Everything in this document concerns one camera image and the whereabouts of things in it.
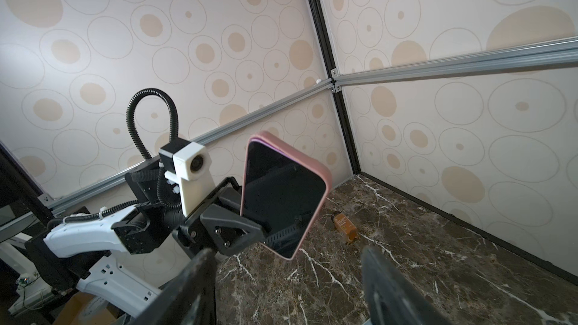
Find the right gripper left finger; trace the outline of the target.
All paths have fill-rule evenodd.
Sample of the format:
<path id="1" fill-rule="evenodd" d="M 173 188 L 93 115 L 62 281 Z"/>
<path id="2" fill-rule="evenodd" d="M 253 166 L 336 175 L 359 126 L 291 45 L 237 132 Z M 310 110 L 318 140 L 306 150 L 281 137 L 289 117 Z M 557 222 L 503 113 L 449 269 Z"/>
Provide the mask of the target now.
<path id="1" fill-rule="evenodd" d="M 200 251 L 134 324 L 216 324 L 215 252 Z"/>

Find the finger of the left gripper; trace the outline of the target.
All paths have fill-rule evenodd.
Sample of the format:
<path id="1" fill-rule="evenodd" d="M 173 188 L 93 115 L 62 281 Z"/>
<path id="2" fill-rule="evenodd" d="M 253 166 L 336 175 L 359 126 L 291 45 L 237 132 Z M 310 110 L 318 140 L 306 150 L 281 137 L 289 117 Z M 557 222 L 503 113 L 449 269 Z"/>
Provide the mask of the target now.
<path id="1" fill-rule="evenodd" d="M 239 215 L 212 204 L 200 215 L 200 223 L 225 256 L 259 243 L 280 257 L 292 257 L 306 235 L 307 213 L 262 216 L 248 211 Z"/>

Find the pink cased smartphone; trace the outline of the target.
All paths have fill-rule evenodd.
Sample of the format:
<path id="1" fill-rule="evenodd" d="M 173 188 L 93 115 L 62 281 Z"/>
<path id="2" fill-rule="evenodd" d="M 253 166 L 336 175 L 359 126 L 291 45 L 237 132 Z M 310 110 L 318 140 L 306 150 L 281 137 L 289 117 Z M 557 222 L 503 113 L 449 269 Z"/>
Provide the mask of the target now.
<path id="1" fill-rule="evenodd" d="M 240 215 L 263 227 L 261 243 L 293 260 L 332 188 L 331 170 L 272 133 L 247 143 Z"/>

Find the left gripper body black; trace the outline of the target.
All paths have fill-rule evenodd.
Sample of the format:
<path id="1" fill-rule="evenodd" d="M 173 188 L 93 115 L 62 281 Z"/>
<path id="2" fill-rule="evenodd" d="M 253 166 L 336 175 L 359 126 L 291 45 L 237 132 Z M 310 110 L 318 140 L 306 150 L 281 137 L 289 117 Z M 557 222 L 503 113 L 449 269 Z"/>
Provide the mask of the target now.
<path id="1" fill-rule="evenodd" d="M 214 234 L 215 231 L 207 230 L 202 224 L 200 216 L 210 205 L 216 205 L 220 209 L 239 215 L 241 192 L 242 186 L 239 185 L 236 178 L 233 176 L 226 177 L 201 201 L 200 205 L 190 215 L 174 228 L 172 237 L 188 257 L 195 257 L 204 248 L 211 248 L 218 252 L 218 248 L 211 237 L 211 234 Z"/>

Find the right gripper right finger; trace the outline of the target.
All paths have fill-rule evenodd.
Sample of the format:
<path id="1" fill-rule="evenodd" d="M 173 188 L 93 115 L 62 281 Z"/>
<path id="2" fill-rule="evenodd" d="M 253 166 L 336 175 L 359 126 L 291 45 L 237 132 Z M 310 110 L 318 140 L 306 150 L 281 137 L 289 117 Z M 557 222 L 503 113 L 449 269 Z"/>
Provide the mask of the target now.
<path id="1" fill-rule="evenodd" d="M 361 254 L 364 298 L 370 324 L 449 324 L 377 248 Z"/>

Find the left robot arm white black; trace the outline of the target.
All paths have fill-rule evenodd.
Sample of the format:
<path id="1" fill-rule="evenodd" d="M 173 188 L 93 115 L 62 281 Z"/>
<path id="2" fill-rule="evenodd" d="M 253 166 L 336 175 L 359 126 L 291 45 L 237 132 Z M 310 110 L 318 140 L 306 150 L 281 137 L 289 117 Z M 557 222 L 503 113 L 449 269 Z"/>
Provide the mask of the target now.
<path id="1" fill-rule="evenodd" d="M 95 214 L 53 219 L 28 240 L 26 249 L 41 277 L 57 290 L 77 289 L 138 317 L 160 290 L 126 268 L 117 253 L 149 254 L 173 237 L 189 257 L 205 249 L 230 257 L 260 242 L 288 258 L 312 218 L 302 210 L 276 224 L 269 215 L 242 210 L 242 187 L 232 177 L 184 215 L 179 206 L 158 201 L 158 174 L 156 160 L 144 162 L 125 176 L 134 200 Z"/>

